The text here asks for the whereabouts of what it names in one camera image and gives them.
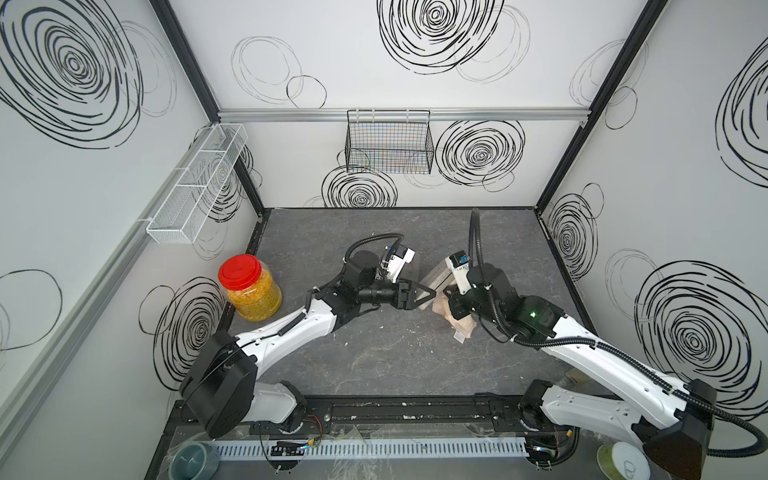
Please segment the grey rectangular eyeglass case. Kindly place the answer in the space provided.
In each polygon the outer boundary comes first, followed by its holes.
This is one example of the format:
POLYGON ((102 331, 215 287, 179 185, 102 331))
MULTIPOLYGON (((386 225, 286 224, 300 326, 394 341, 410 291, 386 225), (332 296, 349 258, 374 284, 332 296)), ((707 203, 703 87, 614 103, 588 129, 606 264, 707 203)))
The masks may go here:
POLYGON ((418 306, 419 310, 426 310, 431 307, 433 302, 437 300, 443 293, 443 290, 452 285, 455 282, 452 261, 449 257, 445 257, 441 260, 422 280, 419 281, 421 285, 428 287, 435 291, 435 297, 418 306))

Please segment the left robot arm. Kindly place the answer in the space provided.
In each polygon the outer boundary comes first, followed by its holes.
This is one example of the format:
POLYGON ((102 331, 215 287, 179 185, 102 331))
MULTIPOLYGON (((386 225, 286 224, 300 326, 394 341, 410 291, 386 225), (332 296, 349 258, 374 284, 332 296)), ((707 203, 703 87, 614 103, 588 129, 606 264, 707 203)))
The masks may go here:
POLYGON ((257 422, 286 433, 299 430, 308 415, 305 397, 287 381, 261 382, 264 372, 362 316, 365 305, 409 311, 435 298, 435 290, 381 272, 380 266, 376 254, 359 251, 327 285, 310 291, 299 310, 236 336, 215 333, 181 383, 184 404, 208 437, 218 439, 241 424, 257 422))

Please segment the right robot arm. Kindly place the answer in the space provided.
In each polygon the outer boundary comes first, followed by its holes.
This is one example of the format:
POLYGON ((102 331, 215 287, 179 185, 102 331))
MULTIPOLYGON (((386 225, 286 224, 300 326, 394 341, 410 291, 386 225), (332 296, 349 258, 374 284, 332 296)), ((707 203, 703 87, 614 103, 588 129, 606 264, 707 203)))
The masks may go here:
POLYGON ((462 264, 451 273, 456 284, 447 296, 455 318, 473 314, 487 320, 510 341, 576 367, 616 396, 609 400, 538 383, 530 389, 533 414, 639 446, 678 478, 701 478, 714 429, 713 387, 637 361, 551 302, 519 295, 504 272, 490 264, 462 264))

